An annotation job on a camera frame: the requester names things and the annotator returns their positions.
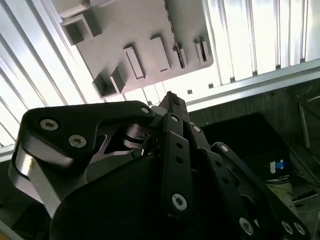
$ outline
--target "black box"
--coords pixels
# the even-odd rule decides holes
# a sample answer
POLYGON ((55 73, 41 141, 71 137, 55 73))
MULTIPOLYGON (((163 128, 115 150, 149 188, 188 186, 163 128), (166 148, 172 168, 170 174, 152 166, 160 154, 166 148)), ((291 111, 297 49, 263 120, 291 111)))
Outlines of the black box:
POLYGON ((202 130, 209 144, 228 145, 264 181, 291 173, 288 146, 260 113, 214 123, 202 130))

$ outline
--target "cable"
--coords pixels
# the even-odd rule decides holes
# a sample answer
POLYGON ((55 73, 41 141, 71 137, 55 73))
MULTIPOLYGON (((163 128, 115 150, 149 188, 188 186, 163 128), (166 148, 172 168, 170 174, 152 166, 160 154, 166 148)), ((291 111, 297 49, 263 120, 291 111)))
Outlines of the cable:
POLYGON ((299 213, 309 213, 309 212, 313 212, 313 211, 318 210, 318 209, 320 209, 320 207, 316 207, 316 208, 310 209, 310 210, 301 210, 301 211, 298 210, 298 212, 299 213))
POLYGON ((268 188, 274 188, 274 189, 286 190, 286 192, 287 192, 288 194, 290 194, 291 196, 293 196, 293 197, 294 197, 294 194, 293 194, 289 189, 286 189, 286 188, 284 188, 284 187, 269 186, 269 185, 267 185, 267 187, 268 187, 268 188))
POLYGON ((305 176, 303 176, 302 174, 296 174, 298 177, 302 178, 307 184, 310 184, 314 187, 317 187, 317 188, 320 188, 320 183, 316 183, 316 182, 313 182, 313 181, 308 181, 305 176))

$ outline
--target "black cover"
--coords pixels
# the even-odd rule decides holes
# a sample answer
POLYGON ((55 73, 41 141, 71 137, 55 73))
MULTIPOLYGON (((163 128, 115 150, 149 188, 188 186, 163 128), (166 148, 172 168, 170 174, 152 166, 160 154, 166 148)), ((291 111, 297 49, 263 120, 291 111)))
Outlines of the black cover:
POLYGON ((161 179, 162 162, 149 155, 81 187, 57 209, 50 240, 239 239, 223 230, 228 224, 219 198, 195 172, 194 220, 185 226, 168 220, 159 207, 161 179))

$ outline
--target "robotic hand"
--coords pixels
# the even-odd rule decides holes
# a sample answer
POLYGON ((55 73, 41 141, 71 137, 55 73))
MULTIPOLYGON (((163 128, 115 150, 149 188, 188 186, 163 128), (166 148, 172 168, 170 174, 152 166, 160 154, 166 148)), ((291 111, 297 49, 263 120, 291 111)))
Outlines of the robotic hand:
POLYGON ((51 240, 311 238, 227 145, 208 144, 171 92, 152 108, 125 101, 28 111, 9 175, 46 207, 51 240), (87 183, 90 163, 136 149, 141 156, 87 183))

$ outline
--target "bolt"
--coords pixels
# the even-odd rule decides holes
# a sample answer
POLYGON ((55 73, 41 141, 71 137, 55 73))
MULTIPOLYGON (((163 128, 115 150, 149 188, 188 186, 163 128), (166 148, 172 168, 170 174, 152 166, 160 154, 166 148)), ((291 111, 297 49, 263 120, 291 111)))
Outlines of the bolt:
POLYGON ((197 132, 197 133, 200 133, 201 130, 199 127, 197 127, 196 125, 193 126, 193 129, 197 132))
POLYGON ((229 151, 225 145, 221 145, 221 149, 226 153, 229 151))
POLYGON ((180 195, 179 193, 175 193, 172 195, 172 203, 176 209, 179 211, 184 211, 187 209, 187 201, 186 199, 180 195))
POLYGON ((239 224, 246 234, 248 234, 249 236, 254 234, 254 228, 252 227, 251 223, 247 219, 240 217, 239 224))
POLYGON ((70 136, 68 142, 72 147, 77 149, 81 149, 87 144, 87 140, 81 135, 70 136))
POLYGON ((306 234, 306 231, 302 228, 302 226, 299 223, 295 222, 294 226, 298 230, 299 233, 301 233, 302 235, 306 234))
POLYGON ((294 230, 289 225, 289 223, 287 223, 286 221, 282 221, 282 226, 289 234, 291 234, 291 235, 294 234, 294 230))
POLYGON ((171 119, 172 119, 173 121, 175 121, 175 122, 179 122, 179 119, 178 119, 176 116, 174 116, 174 115, 171 116, 171 119))
POLYGON ((58 129, 58 127, 59 127, 58 123, 52 119, 43 119, 40 122, 40 126, 44 130, 48 130, 48 131, 54 131, 54 130, 58 129))
POLYGON ((142 110, 142 112, 144 112, 146 114, 150 113, 150 110, 148 108, 144 107, 144 106, 141 107, 141 110, 142 110))

